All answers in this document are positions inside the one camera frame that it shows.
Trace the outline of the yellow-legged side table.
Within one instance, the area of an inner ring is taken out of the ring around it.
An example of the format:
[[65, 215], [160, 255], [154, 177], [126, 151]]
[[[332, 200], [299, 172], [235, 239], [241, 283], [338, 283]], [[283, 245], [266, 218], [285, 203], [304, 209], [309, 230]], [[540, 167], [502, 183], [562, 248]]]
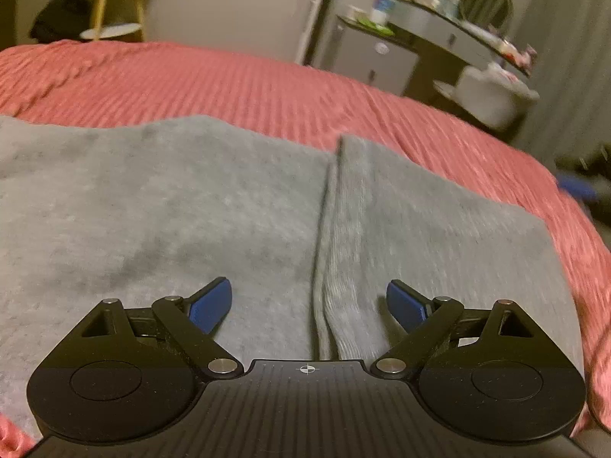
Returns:
[[80, 33], [81, 40], [145, 42], [147, 3], [148, 0], [92, 0], [90, 21]]

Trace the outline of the round vanity mirror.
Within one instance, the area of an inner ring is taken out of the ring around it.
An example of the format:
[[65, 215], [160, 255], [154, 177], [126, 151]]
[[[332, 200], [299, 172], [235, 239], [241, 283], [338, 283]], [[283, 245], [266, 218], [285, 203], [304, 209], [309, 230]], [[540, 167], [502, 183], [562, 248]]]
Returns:
[[514, 15], [512, 0], [459, 0], [461, 17], [480, 28], [509, 29]]

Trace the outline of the black bag on floor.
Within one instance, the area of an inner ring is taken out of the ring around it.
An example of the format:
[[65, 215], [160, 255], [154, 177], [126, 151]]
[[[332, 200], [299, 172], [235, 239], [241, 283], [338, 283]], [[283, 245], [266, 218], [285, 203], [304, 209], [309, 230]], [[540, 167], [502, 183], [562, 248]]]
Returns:
[[50, 0], [36, 16], [29, 37], [44, 45], [64, 39], [81, 42], [91, 14], [91, 0]]

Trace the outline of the grey upholstered chair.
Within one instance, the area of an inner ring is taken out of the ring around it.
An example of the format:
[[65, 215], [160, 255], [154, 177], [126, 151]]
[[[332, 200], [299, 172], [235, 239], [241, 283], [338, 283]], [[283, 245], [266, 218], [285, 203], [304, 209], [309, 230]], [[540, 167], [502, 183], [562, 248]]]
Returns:
[[501, 134], [520, 123], [540, 95], [519, 77], [491, 62], [485, 69], [468, 65], [451, 85], [433, 82], [435, 102], [473, 125]]

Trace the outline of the pink ribbed bedspread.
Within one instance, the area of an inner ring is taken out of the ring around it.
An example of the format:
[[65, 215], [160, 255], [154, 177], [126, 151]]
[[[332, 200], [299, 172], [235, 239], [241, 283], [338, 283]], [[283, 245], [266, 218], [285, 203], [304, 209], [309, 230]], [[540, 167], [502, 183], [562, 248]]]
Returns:
[[333, 152], [343, 135], [378, 144], [480, 197], [544, 222], [580, 327], [588, 407], [575, 430], [610, 453], [610, 253], [537, 160], [444, 112], [333, 73], [184, 45], [55, 42], [1, 55], [1, 121], [83, 128], [209, 117]]

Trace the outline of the white tower air conditioner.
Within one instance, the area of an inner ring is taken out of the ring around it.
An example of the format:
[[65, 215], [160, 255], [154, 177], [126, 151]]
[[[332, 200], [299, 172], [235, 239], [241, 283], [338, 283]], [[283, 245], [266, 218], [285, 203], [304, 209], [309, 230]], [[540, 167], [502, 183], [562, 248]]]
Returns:
[[312, 63], [331, 0], [310, 0], [304, 29], [300, 34], [294, 62], [308, 66]]

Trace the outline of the grey curtain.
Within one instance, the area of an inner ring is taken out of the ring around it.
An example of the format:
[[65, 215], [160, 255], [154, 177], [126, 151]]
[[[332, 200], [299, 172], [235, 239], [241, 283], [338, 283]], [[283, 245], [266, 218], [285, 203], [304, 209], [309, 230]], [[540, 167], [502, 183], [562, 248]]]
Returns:
[[515, 42], [537, 50], [540, 101], [512, 145], [544, 166], [610, 141], [610, 0], [530, 0]]

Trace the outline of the grey sweatpants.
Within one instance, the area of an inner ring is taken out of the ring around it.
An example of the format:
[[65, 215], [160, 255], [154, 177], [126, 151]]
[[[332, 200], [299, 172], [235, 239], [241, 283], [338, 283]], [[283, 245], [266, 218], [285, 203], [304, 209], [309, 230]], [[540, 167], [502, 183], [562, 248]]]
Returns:
[[110, 129], [1, 121], [1, 410], [100, 300], [146, 306], [218, 276], [221, 346], [372, 361], [402, 338], [399, 279], [470, 308], [516, 301], [577, 367], [576, 306], [544, 222], [378, 144], [325, 152], [209, 117]]

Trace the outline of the grey vanity desk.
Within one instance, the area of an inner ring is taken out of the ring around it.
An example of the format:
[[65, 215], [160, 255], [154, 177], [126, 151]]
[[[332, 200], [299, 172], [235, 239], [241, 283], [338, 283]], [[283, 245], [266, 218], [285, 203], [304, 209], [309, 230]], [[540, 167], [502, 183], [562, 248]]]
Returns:
[[406, 37], [415, 45], [440, 48], [441, 51], [479, 69], [495, 62], [524, 82], [530, 79], [528, 71], [503, 57], [493, 45], [489, 45], [460, 23], [436, 13], [432, 8], [397, 0], [388, 23], [397, 36]]

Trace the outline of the grey bedside cabinet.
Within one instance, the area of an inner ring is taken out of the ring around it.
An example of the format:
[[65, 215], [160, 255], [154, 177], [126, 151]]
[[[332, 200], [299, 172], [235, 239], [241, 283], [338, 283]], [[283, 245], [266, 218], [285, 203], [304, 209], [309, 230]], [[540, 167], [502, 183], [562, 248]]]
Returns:
[[379, 90], [403, 96], [419, 55], [342, 17], [336, 18], [321, 67]]

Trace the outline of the blue white tissue box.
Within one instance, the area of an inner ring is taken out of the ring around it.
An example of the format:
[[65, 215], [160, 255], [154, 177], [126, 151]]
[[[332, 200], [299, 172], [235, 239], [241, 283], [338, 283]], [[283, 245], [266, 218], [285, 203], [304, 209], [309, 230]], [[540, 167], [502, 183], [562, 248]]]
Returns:
[[385, 26], [394, 9], [394, 0], [374, 0], [369, 13], [369, 20], [376, 26]]

